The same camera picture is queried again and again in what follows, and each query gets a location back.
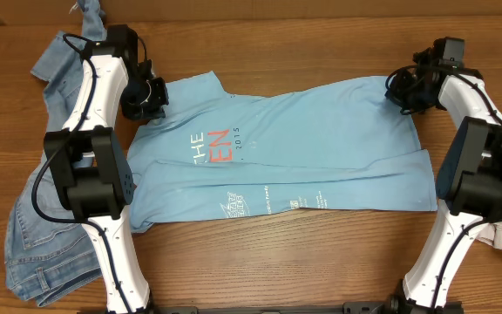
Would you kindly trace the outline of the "light blue t-shirt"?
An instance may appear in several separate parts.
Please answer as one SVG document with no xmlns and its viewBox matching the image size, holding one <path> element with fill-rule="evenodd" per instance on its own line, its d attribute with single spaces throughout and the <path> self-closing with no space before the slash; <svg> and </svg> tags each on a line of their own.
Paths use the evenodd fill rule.
<svg viewBox="0 0 502 314">
<path fill-rule="evenodd" d="M 298 208 L 435 210 L 429 154 L 384 83 L 274 97 L 228 93 L 211 72 L 170 83 L 165 116 L 128 152 L 132 229 Z"/>
</svg>

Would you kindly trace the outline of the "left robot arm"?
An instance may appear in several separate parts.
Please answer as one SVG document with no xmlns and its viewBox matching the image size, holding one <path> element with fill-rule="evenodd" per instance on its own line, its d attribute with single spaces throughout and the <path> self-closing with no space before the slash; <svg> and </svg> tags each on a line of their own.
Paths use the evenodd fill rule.
<svg viewBox="0 0 502 314">
<path fill-rule="evenodd" d="M 144 41 L 125 24 L 112 25 L 102 41 L 77 51 L 83 81 L 61 130 L 44 136 L 44 172 L 51 172 L 71 223 L 82 225 L 98 258 L 106 312 L 153 313 L 152 292 L 136 256 L 129 206 L 132 170 L 114 131 L 117 115 L 130 120 L 164 117 L 166 83 L 153 72 Z"/>
</svg>

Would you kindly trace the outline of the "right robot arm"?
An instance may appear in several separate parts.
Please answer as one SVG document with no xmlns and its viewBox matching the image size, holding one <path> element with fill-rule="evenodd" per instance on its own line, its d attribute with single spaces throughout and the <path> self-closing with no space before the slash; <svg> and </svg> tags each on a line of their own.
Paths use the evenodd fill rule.
<svg viewBox="0 0 502 314">
<path fill-rule="evenodd" d="M 412 269 L 386 302 L 346 303 L 347 312 L 461 313 L 447 293 L 477 236 L 502 222 L 502 114 L 481 73 L 465 67 L 465 42 L 439 38 L 395 70 L 385 96 L 403 115 L 447 111 L 456 135 L 438 171 L 437 218 Z"/>
</svg>

